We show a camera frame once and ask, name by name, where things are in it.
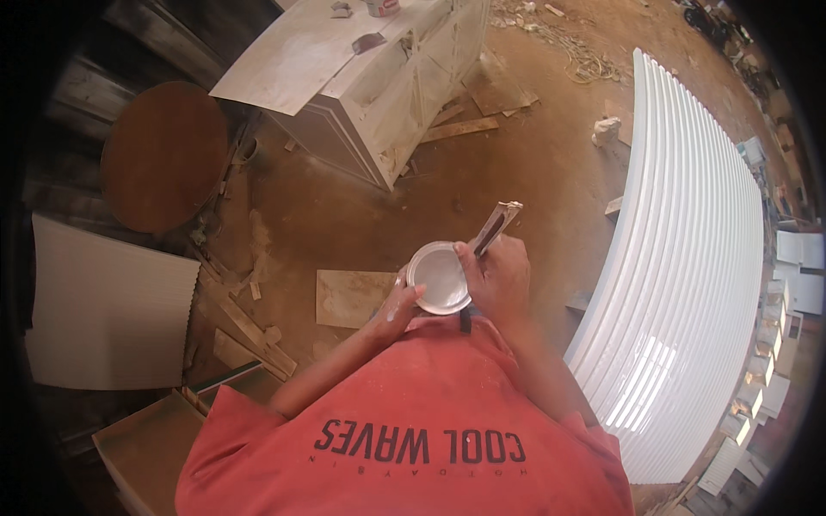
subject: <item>round wooden tabletop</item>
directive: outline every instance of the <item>round wooden tabletop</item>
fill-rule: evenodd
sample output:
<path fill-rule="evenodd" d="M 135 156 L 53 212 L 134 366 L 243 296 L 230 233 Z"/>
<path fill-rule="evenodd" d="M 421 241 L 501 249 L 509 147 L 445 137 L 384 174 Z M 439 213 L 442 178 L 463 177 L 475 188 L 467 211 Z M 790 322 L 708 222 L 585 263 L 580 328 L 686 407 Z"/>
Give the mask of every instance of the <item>round wooden tabletop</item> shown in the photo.
<path fill-rule="evenodd" d="M 127 228 L 171 230 L 216 190 L 226 153 L 226 120 L 215 99 L 195 84 L 160 84 L 112 126 L 101 157 L 103 196 Z"/>

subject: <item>white cabinet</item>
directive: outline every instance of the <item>white cabinet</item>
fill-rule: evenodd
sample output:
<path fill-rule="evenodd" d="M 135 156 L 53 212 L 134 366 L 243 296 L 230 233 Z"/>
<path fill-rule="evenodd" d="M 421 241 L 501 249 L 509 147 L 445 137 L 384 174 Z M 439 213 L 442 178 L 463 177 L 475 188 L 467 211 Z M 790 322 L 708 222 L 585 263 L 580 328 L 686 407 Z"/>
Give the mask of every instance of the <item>white cabinet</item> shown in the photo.
<path fill-rule="evenodd" d="M 354 0 L 353 16 L 331 25 L 329 0 L 301 0 L 247 49 L 211 94 L 264 108 L 310 154 L 392 190 L 430 123 L 478 59 L 490 0 L 401 0 L 401 5 L 392 17 L 373 18 Z M 290 16 L 297 12 L 301 15 Z M 385 23 L 378 30 L 377 21 Z M 263 57 L 266 45 L 293 44 L 296 27 L 301 38 L 318 45 Z M 341 45 L 375 31 L 387 43 L 361 55 L 342 52 Z M 320 48 L 324 45 L 329 55 Z M 318 58 L 326 62 L 301 66 L 301 52 L 308 60 L 327 56 Z M 248 54 L 265 61 L 266 69 L 256 69 Z"/>

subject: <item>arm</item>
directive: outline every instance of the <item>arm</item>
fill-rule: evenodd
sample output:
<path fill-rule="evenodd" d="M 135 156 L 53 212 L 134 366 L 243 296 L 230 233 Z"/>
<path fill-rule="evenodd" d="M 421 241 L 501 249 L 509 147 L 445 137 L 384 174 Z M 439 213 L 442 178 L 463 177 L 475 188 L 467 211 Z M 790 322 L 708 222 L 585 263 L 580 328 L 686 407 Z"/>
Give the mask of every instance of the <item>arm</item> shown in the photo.
<path fill-rule="evenodd" d="M 525 243 L 502 234 L 479 259 L 464 242 L 454 248 L 473 303 L 513 351 L 528 399 L 555 421 L 579 412 L 587 427 L 599 425 L 559 351 L 542 342 L 539 326 L 530 318 L 530 263 Z"/>
<path fill-rule="evenodd" d="M 329 356 L 278 389 L 269 401 L 270 409 L 293 419 L 401 337 L 418 310 L 416 300 L 425 293 L 423 285 L 407 286 L 406 269 L 399 271 L 396 285 L 376 315 Z"/>

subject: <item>curved white slats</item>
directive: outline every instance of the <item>curved white slats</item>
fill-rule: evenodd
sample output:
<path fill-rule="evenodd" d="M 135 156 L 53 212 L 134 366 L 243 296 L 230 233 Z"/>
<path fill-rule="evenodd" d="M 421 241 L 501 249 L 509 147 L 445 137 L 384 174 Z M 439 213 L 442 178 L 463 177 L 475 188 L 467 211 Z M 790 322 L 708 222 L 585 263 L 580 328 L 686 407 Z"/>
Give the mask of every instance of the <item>curved white slats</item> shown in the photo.
<path fill-rule="evenodd" d="M 636 484 L 682 480 L 740 382 L 760 192 L 711 114 L 634 51 L 634 135 L 600 280 L 565 359 Z"/>

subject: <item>dirt floor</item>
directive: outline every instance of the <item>dirt floor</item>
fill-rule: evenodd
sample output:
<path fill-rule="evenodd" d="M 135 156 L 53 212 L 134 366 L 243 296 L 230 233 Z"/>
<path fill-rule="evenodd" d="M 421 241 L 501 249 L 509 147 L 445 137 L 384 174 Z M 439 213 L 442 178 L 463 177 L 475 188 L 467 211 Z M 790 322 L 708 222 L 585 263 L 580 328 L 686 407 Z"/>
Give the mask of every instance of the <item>dirt floor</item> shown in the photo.
<path fill-rule="evenodd" d="M 469 239 L 497 201 L 517 200 L 525 208 L 507 233 L 525 241 L 532 310 L 548 343 L 564 351 L 579 322 L 565 301 L 596 285 L 614 229 L 605 205 L 623 194 L 628 166 L 627 146 L 597 149 L 591 132 L 606 99 L 633 112 L 634 48 L 676 70 L 734 142 L 759 136 L 768 175 L 788 182 L 781 152 L 730 62 L 685 23 L 681 7 L 670 0 L 648 3 L 554 0 L 566 15 L 561 18 L 537 2 L 544 23 L 585 41 L 621 71 L 619 81 L 586 86 L 566 75 L 563 50 L 518 26 L 489 26 L 488 48 L 540 100 L 510 118 L 497 115 L 497 130 L 420 145 L 413 155 L 420 176 L 399 179 L 392 194 L 347 178 L 302 149 L 287 152 L 286 134 L 263 119 L 256 132 L 261 152 L 228 185 L 221 232 L 208 240 L 215 256 L 243 276 L 253 267 L 249 211 L 260 212 L 270 242 L 268 279 L 261 300 L 253 301 L 245 288 L 239 303 L 262 327 L 280 328 L 280 345 L 300 371 L 312 363 L 314 344 L 328 348 L 353 333 L 316 324 L 316 269 L 396 271 L 421 245 Z M 501 12 L 492 8 L 491 16 Z M 481 116 L 469 97 L 463 106 L 457 121 Z M 199 308 L 192 316 L 191 338 L 199 347 L 189 381 L 226 371 L 211 355 L 215 324 L 225 326 L 214 306 L 202 302 Z M 675 489 L 635 488 L 638 514 Z"/>

